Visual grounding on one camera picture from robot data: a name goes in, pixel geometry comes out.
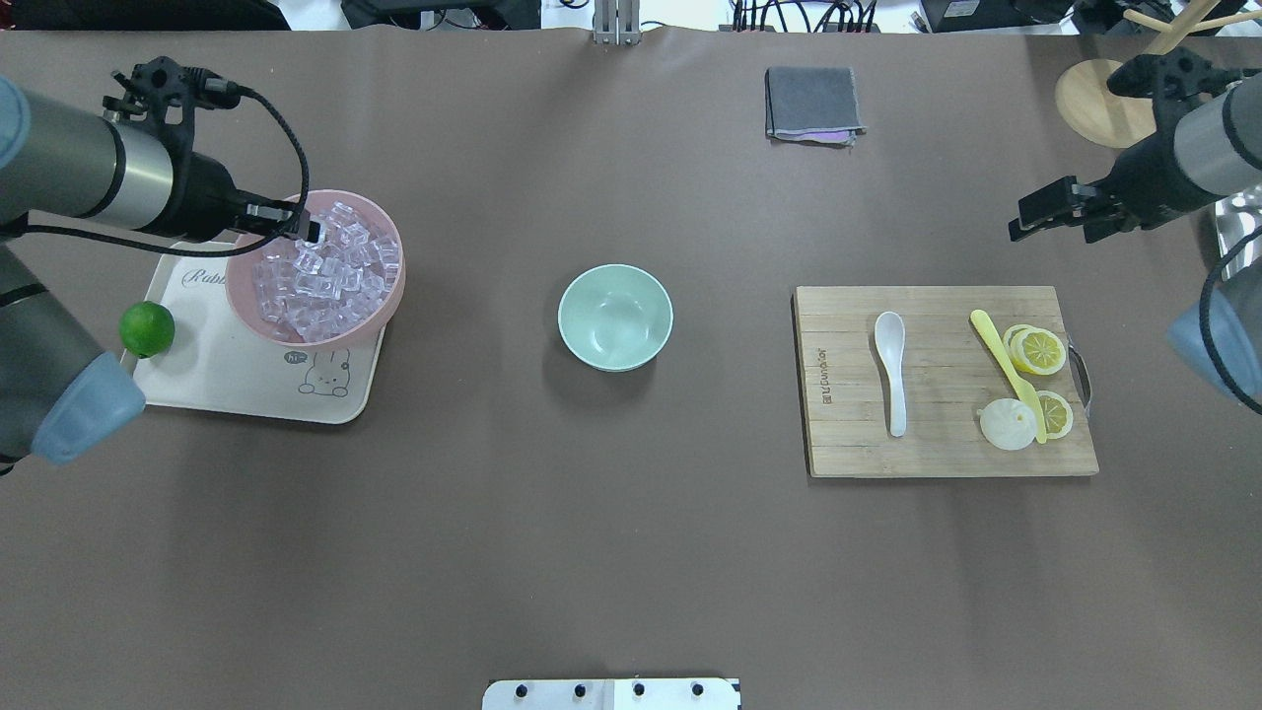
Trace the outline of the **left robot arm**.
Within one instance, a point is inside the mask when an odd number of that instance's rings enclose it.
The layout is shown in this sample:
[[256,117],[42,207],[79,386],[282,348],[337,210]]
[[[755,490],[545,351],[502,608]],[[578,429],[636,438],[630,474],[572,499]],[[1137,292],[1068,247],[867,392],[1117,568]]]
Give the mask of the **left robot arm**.
[[114,81],[122,96],[95,115],[3,79],[3,470],[27,457],[72,462],[145,407],[120,359],[8,248],[40,233],[33,212],[183,240],[184,257],[223,231],[255,235],[257,247],[318,237],[305,207],[310,168],[299,168],[297,197],[271,199],[239,189],[193,148],[199,108],[260,101],[256,90],[167,55]]

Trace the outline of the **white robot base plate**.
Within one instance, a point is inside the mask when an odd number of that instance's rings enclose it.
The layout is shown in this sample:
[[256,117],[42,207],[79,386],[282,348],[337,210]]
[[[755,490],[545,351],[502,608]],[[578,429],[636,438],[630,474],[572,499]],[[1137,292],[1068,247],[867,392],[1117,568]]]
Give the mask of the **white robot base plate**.
[[482,709],[742,709],[737,678],[501,678]]

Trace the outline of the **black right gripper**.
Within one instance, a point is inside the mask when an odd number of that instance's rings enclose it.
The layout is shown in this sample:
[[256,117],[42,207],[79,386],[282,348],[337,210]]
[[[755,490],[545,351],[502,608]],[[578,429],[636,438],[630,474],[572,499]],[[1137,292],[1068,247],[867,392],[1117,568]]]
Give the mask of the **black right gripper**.
[[1018,199],[1010,242],[1046,230],[1076,228],[1087,243],[1132,230],[1153,230],[1199,211],[1199,187],[1181,170],[1172,137],[1153,134],[1119,154],[1107,177],[1061,177]]

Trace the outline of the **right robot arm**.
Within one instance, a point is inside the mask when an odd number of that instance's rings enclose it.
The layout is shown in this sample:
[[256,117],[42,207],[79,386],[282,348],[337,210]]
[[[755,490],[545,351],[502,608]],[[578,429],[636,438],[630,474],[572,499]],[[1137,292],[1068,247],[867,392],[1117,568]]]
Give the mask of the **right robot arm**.
[[[1010,238],[1068,226],[1095,243],[1258,187],[1259,82],[1257,68],[1217,68],[1186,48],[1124,62],[1108,74],[1107,90],[1148,100],[1153,134],[1123,149],[1099,180],[1063,177],[1025,195]],[[1218,259],[1198,301],[1166,334],[1195,373],[1249,410],[1259,409],[1259,264],[1234,277],[1225,269],[1257,240],[1249,231]]]

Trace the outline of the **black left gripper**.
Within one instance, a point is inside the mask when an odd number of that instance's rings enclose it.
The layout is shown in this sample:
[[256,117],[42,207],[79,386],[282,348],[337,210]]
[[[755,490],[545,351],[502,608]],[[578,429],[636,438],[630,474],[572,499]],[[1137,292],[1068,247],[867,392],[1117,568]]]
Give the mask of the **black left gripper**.
[[206,243],[225,231],[239,231],[295,242],[297,231],[313,219],[310,211],[297,202],[245,206],[227,168],[203,154],[192,154],[184,177],[183,193],[173,195],[173,207],[163,216],[163,235],[170,240]]

